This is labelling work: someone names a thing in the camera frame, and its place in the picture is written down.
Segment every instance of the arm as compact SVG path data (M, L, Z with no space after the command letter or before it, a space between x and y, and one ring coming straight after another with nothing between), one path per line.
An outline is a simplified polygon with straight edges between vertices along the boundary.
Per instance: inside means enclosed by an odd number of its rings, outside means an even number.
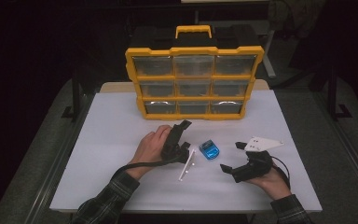
M170 130L169 125L162 125L147 134L129 164L161 161L160 152ZM80 205L71 223L115 223L125 203L138 188L138 181L152 169L137 167L115 175L95 198Z
M271 206L277 214L280 224L312 223L296 195L292 194L275 169L271 169L266 175L247 182L260 187L273 200Z

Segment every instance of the person's left hand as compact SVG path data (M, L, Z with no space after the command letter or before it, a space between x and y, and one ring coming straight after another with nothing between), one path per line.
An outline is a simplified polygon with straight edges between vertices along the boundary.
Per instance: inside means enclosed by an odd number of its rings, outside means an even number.
M292 194L281 174L273 168L267 174L247 180L246 182L263 189L272 200L278 200Z
M161 150L165 140L171 131L170 125L161 125L155 132L148 133L139 143L138 148L129 162L129 164L137 162L153 162L161 161ZM136 167L128 169L126 172L133 178L139 180L144 174L152 170L153 167Z

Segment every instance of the person's right hand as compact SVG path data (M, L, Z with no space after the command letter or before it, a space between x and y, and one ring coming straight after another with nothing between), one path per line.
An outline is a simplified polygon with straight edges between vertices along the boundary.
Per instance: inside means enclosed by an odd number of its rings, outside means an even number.
M281 175L274 168L271 168L267 174L246 182L260 187L272 200L278 200L292 194Z

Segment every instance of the yellow storage organizer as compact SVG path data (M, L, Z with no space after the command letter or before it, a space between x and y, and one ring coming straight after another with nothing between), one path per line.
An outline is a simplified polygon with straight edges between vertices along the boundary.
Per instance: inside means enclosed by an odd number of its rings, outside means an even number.
M263 54L249 25L138 27L127 72L145 119L242 119Z

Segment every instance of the plastic bin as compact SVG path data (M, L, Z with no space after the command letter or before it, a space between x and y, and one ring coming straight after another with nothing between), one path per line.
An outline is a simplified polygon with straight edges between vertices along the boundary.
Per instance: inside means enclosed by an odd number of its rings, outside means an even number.
M178 101L180 114L206 114L208 112L208 101Z
M212 101L213 114L240 114L243 101Z
M210 88L210 79L176 80L178 96L206 96L209 95Z
M214 71L217 75L251 75L256 55L217 55Z
M173 57L177 77L210 77L213 55L180 55Z
M140 81L142 94L149 97L174 96L173 81Z
M145 108L149 114L174 114L176 103L175 101L146 101Z
M244 96L249 80L214 80L213 95L216 96Z
M171 56L136 56L132 59L137 76L167 76L173 73Z

